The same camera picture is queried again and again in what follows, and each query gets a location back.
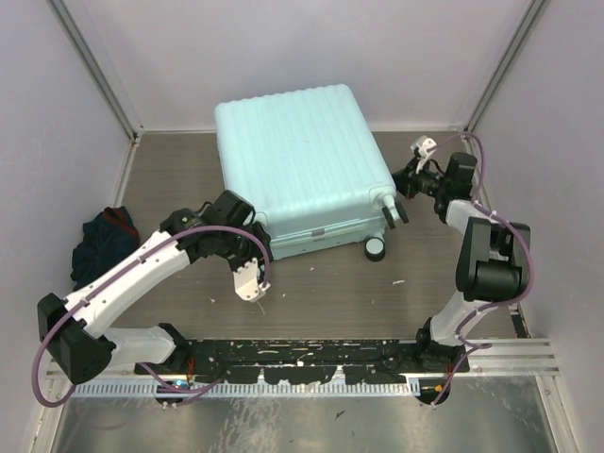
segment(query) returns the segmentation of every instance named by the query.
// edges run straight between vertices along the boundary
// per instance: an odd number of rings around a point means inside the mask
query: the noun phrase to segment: ribbed suitcase surface
[[[215,118],[226,188],[254,205],[276,258],[383,231],[395,186],[347,86],[227,102]]]

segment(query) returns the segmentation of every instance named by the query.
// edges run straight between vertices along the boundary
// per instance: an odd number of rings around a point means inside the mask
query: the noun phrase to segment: white wall
[[[0,0],[0,445],[39,415],[29,384],[36,304],[71,288],[82,222],[111,202],[127,138],[40,0]]]
[[[65,3],[147,130],[214,128],[222,101],[339,82],[383,130],[465,126],[530,1]]]
[[[551,2],[478,127],[493,207],[532,226],[524,304],[587,451],[604,445],[604,3]]]

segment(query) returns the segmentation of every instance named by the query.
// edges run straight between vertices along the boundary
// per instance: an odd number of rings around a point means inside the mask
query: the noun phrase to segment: suitcase
[[[214,116],[225,186],[255,207],[276,260],[361,241],[383,258],[403,212],[347,86],[225,102]]]

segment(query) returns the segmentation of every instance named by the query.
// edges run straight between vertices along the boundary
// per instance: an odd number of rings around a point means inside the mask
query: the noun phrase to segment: light blue suitcase
[[[347,86],[226,102],[214,115],[225,186],[255,207],[276,260],[370,238],[368,257],[383,257],[396,187]]]

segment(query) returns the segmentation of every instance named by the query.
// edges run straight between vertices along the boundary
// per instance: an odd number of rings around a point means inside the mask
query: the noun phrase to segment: suitcase wheel
[[[382,261],[386,256],[386,244],[381,238],[369,238],[365,241],[365,257],[370,261]]]

